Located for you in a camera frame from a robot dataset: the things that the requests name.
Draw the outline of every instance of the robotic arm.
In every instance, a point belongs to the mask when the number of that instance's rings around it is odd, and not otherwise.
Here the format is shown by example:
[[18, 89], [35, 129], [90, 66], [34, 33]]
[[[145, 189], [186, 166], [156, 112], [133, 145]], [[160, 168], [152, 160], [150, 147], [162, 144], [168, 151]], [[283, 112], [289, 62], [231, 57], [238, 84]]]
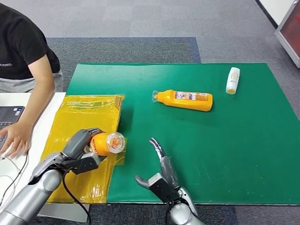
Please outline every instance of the robotic arm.
[[106, 157], [84, 152], [98, 128], [81, 129], [73, 135], [61, 152], [54, 152], [37, 165], [29, 182], [0, 213], [0, 225], [29, 225], [72, 170], [84, 173], [99, 167]]
[[161, 173], [157, 173], [148, 180], [135, 175], [137, 184], [149, 189], [163, 203], [168, 205], [171, 219], [177, 225], [204, 225], [197, 219], [198, 214], [191, 196], [183, 187], [178, 184], [178, 179], [169, 157], [155, 138], [149, 143], [155, 147], [161, 163]]

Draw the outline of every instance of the laptop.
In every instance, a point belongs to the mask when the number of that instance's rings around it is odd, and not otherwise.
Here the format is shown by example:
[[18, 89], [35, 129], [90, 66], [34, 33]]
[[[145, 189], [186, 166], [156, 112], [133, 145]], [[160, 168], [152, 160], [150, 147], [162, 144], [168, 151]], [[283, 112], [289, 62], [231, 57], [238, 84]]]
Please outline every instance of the laptop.
[[[24, 106], [0, 106], [0, 130], [17, 123], [22, 113], [24, 111]], [[7, 134], [0, 137], [0, 149], [7, 139]]]

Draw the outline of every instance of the black t-shirt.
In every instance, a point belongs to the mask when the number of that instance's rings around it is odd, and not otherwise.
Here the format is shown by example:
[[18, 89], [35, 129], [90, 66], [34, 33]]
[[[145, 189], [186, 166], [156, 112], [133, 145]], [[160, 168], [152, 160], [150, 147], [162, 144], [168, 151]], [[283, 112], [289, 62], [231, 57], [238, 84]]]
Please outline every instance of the black t-shirt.
[[0, 3], [0, 78], [32, 78], [28, 65], [47, 54], [53, 73], [60, 71], [60, 61], [45, 36], [29, 18]]

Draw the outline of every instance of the human arm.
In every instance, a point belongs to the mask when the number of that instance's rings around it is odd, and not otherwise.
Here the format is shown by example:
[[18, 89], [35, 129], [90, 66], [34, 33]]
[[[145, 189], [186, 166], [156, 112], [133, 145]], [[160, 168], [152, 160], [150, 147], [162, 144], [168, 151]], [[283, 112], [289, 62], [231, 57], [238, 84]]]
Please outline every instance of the human arm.
[[0, 136], [8, 133], [8, 138], [0, 150], [0, 154], [5, 152], [13, 142], [12, 147], [5, 154], [5, 157], [11, 155], [14, 158], [23, 147], [23, 154], [29, 150], [34, 124], [54, 90], [54, 80], [47, 55], [29, 64], [29, 68], [36, 81], [36, 85], [30, 95], [23, 116], [15, 124], [0, 131]]

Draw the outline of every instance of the human hand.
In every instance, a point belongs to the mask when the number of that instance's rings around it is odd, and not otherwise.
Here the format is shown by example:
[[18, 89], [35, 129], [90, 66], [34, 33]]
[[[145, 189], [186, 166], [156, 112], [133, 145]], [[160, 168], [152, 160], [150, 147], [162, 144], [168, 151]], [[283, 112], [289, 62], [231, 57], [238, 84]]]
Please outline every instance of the human hand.
[[11, 155], [11, 158], [14, 158], [24, 146], [23, 155], [26, 155], [29, 150], [32, 131], [32, 125], [20, 121], [0, 130], [0, 137], [8, 134], [8, 138], [0, 150], [0, 155], [5, 152], [11, 143], [12, 147], [5, 154], [5, 157]]

